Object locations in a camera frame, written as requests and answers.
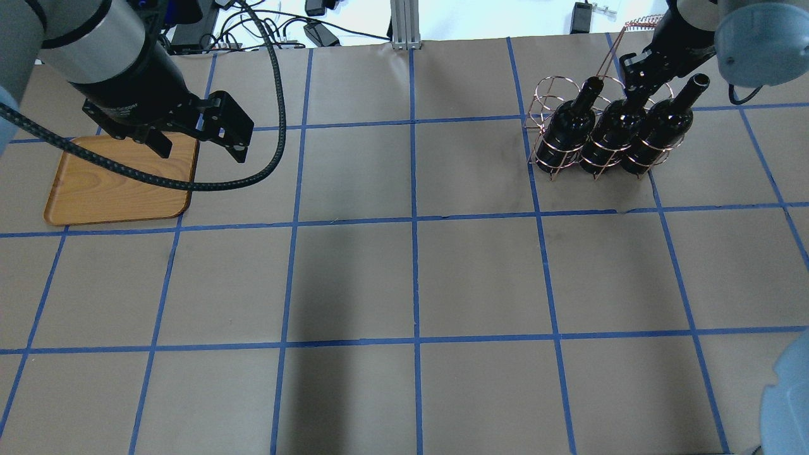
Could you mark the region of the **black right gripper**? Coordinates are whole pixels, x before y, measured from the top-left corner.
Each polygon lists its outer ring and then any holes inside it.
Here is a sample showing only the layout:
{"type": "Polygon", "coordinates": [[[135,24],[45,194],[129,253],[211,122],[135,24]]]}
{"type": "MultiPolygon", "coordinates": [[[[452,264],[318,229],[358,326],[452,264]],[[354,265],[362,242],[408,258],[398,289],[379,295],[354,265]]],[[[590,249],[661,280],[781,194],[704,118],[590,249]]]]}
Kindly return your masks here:
{"type": "Polygon", "coordinates": [[[668,6],[642,52],[619,58],[625,96],[651,96],[713,57],[718,14],[716,6],[668,6]]]}

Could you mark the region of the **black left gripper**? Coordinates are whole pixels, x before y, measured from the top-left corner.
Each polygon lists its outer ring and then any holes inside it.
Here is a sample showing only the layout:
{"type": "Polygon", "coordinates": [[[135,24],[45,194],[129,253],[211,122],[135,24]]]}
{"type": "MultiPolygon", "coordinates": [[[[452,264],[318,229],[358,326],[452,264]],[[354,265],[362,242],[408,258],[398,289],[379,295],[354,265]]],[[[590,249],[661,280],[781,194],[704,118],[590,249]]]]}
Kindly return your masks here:
{"type": "Polygon", "coordinates": [[[254,121],[225,90],[206,100],[188,89],[172,60],[138,60],[110,80],[83,84],[83,112],[116,139],[131,138],[162,159],[173,141],[168,133],[214,142],[243,164],[254,121]]]}

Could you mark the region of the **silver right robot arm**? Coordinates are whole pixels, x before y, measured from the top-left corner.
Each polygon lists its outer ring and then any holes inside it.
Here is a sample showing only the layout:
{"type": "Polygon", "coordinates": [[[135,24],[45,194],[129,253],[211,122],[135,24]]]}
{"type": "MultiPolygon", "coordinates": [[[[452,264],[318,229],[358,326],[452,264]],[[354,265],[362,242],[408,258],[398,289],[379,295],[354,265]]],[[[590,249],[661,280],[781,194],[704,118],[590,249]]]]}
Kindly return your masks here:
{"type": "Polygon", "coordinates": [[[651,96],[712,58],[730,87],[775,87],[807,72],[806,1],[668,1],[641,54],[619,58],[627,96],[651,96]]]}

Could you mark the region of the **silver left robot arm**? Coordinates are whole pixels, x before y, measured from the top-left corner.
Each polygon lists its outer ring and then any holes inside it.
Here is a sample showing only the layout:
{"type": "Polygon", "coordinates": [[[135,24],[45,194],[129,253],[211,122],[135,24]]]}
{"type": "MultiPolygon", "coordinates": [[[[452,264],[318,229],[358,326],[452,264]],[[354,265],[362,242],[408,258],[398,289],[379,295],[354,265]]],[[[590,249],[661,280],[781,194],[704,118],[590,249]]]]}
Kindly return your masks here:
{"type": "Polygon", "coordinates": [[[224,90],[188,89],[160,43],[161,5],[128,1],[3,1],[2,106],[18,110],[39,59],[84,98],[83,112],[107,135],[144,144],[168,158],[170,133],[225,148],[245,162],[254,123],[224,90]]]}

